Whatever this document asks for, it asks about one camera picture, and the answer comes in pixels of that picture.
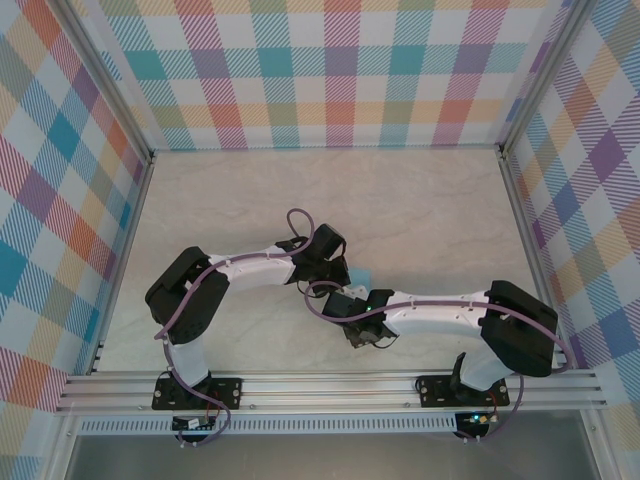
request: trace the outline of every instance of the purple cable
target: purple cable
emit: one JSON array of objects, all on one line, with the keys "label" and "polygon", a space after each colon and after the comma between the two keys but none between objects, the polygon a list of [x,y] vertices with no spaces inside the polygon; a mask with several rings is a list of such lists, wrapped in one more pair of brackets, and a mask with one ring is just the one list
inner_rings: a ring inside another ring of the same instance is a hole
[{"label": "purple cable", "polygon": [[[485,303],[485,302],[465,302],[463,300],[418,300],[418,301],[415,301],[413,303],[412,302],[402,302],[402,303],[395,303],[393,305],[386,305],[384,307],[374,308],[373,310],[369,310],[368,312],[361,313],[360,315],[354,315],[352,317],[334,318],[334,317],[330,317],[328,315],[324,315],[322,312],[319,312],[318,310],[313,308],[313,305],[311,305],[311,302],[310,302],[310,298],[311,297],[309,296],[309,292],[311,291],[311,289],[313,287],[316,287],[316,286],[319,286],[319,285],[332,286],[332,287],[336,287],[337,289],[341,289],[342,286],[339,285],[336,282],[331,282],[329,280],[322,280],[322,281],[319,281],[319,282],[314,282],[314,283],[309,284],[307,289],[304,291],[304,302],[307,305],[307,308],[311,311],[311,313],[313,313],[316,317],[321,318],[321,319],[326,320],[326,321],[331,322],[331,323],[355,322],[357,320],[362,320],[363,318],[367,318],[367,317],[370,317],[372,315],[376,315],[378,313],[386,312],[388,310],[394,310],[394,309],[397,309],[397,308],[405,308],[405,307],[470,307],[470,308],[478,307],[478,308],[485,308],[485,309],[488,309],[488,310],[494,310],[496,312],[505,313],[505,314],[510,315],[510,316],[512,316],[514,318],[517,318],[520,321],[523,321],[527,325],[530,325],[531,327],[535,328],[536,330],[538,330],[540,333],[542,333],[546,337],[548,337],[551,340],[553,340],[553,342],[556,345],[560,346],[560,348],[564,352],[564,355],[565,355],[565,357],[567,359],[567,363],[565,363],[560,368],[554,368],[552,370],[552,373],[566,372],[574,364],[573,356],[570,353],[569,347],[567,346],[567,344],[564,341],[562,341],[560,339],[560,337],[558,337],[551,330],[543,327],[539,323],[537,323],[534,320],[530,319],[529,317],[521,314],[520,312],[516,312],[515,310],[503,307],[501,305],[494,305],[492,303]],[[505,420],[499,427],[497,427],[496,429],[492,430],[488,435],[486,435],[485,438],[495,435],[497,432],[501,431],[504,428],[504,425],[507,423],[508,419],[510,419],[518,411],[518,408],[520,408],[520,404],[522,403],[523,394],[524,394],[524,378],[522,377],[522,375],[520,375],[520,390],[518,391],[518,398],[516,400],[516,403],[514,404],[513,410],[511,411],[511,415],[509,415],[509,417],[507,417],[507,420]]]},{"label": "purple cable", "polygon": [[293,232],[293,234],[296,237],[299,236],[298,232],[296,231],[296,229],[293,227],[293,224],[291,223],[291,214],[292,213],[296,213],[296,212],[302,213],[305,217],[307,217],[307,220],[309,220],[309,227],[310,227],[310,232],[311,233],[309,233],[309,238],[307,239],[307,241],[305,243],[300,245],[298,248],[296,248],[294,250],[291,250],[290,252],[274,253],[274,254],[269,254],[269,255],[267,255],[266,253],[261,253],[261,252],[259,252],[259,253],[245,253],[245,254],[242,254],[242,255],[237,255],[235,257],[229,258],[228,260],[222,260],[220,262],[217,262],[217,263],[211,265],[210,267],[205,269],[198,276],[198,278],[196,278],[196,280],[193,282],[193,284],[191,285],[191,287],[187,291],[187,294],[184,296],[184,298],[180,302],[180,305],[178,305],[178,308],[173,313],[173,316],[169,319],[169,321],[162,328],[162,330],[160,330],[153,337],[155,340],[159,340],[159,339],[163,340],[164,356],[167,359],[167,363],[169,364],[169,370],[171,371],[171,374],[176,379],[176,381],[180,384],[180,386],[182,388],[184,388],[187,392],[191,393],[192,395],[195,395],[196,397],[199,397],[199,398],[201,398],[203,400],[206,400],[207,402],[211,403],[212,405],[220,407],[227,414],[227,418],[225,419],[225,422],[222,425],[222,427],[220,427],[214,433],[208,435],[201,442],[193,442],[193,443],[186,442],[184,440],[184,438],[182,437],[182,431],[178,432],[178,439],[182,442],[182,445],[189,445],[189,446],[192,446],[192,447],[198,447],[200,445],[206,445],[207,443],[212,442],[213,440],[218,438],[222,434],[222,432],[224,432],[229,427],[229,424],[231,423],[231,412],[229,411],[229,408],[223,402],[221,402],[219,400],[216,400],[215,398],[212,398],[212,397],[210,397],[208,395],[205,395],[204,393],[200,393],[197,390],[195,390],[194,388],[190,387],[187,384],[187,382],[185,382],[184,379],[178,374],[177,370],[175,369],[174,363],[173,363],[173,358],[171,358],[171,351],[169,350],[169,339],[167,337],[167,333],[169,332],[169,330],[171,330],[171,327],[173,327],[173,325],[178,321],[178,318],[180,317],[180,315],[184,311],[185,307],[187,306],[187,303],[189,303],[189,299],[193,295],[193,292],[195,292],[198,289],[198,287],[200,286],[200,284],[204,281],[204,279],[207,278],[207,276],[209,276],[217,268],[220,268],[220,267],[222,267],[224,265],[227,265],[227,263],[235,263],[235,262],[238,262],[238,261],[241,261],[241,260],[248,260],[250,258],[265,258],[265,257],[266,258],[287,258],[287,257],[292,257],[293,255],[296,255],[296,254],[300,253],[305,248],[307,248],[309,245],[311,245],[311,242],[313,241],[313,234],[315,232],[315,224],[313,222],[313,218],[311,218],[311,215],[309,215],[309,213],[307,211],[305,211],[305,210],[303,210],[301,208],[292,208],[291,210],[289,210],[287,212],[287,223],[289,224],[289,228],[291,228],[291,231]]},{"label": "purple cable", "polygon": [[187,306],[187,303],[189,303],[189,299],[191,298],[193,293],[198,289],[198,287],[203,282],[203,280],[205,278],[207,278],[209,275],[211,275],[211,273],[214,272],[216,269],[227,265],[227,262],[236,263],[236,262],[239,262],[241,260],[248,260],[250,258],[266,258],[266,257],[269,257],[269,258],[287,258],[287,257],[292,257],[292,256],[300,253],[301,251],[303,251],[309,245],[311,245],[311,241],[313,240],[313,233],[315,232],[315,224],[313,222],[313,218],[311,218],[311,215],[309,215],[308,212],[306,212],[305,210],[303,210],[301,208],[292,208],[291,210],[289,210],[287,212],[287,223],[289,224],[289,226],[291,227],[291,230],[293,231],[293,233],[296,236],[298,236],[298,232],[296,232],[296,230],[293,228],[293,225],[291,224],[291,214],[292,213],[296,213],[296,212],[302,213],[305,217],[307,217],[307,220],[309,220],[309,226],[311,228],[311,233],[309,234],[309,238],[307,239],[307,241],[305,243],[300,245],[295,250],[291,250],[290,252],[274,253],[272,255],[267,255],[266,253],[262,253],[262,252],[244,253],[242,255],[237,255],[235,257],[231,257],[228,260],[221,260],[221,261],[219,261],[217,263],[214,263],[213,265],[211,265],[210,267],[205,269],[198,276],[198,278],[196,278],[196,280],[193,282],[193,284],[191,285],[191,287],[187,291],[187,294],[184,296],[184,298],[180,302],[180,305],[178,305],[178,308],[176,309],[176,311],[173,312],[173,315],[171,316],[171,318],[169,319],[167,324],[164,327],[162,327],[162,330],[160,330],[158,333],[156,333],[153,338],[155,340],[160,340],[161,338],[163,338],[167,334],[167,332],[169,332],[169,330],[171,330],[171,327],[173,327],[173,325],[178,321],[178,318],[180,317],[180,315],[182,314],[183,310]]}]

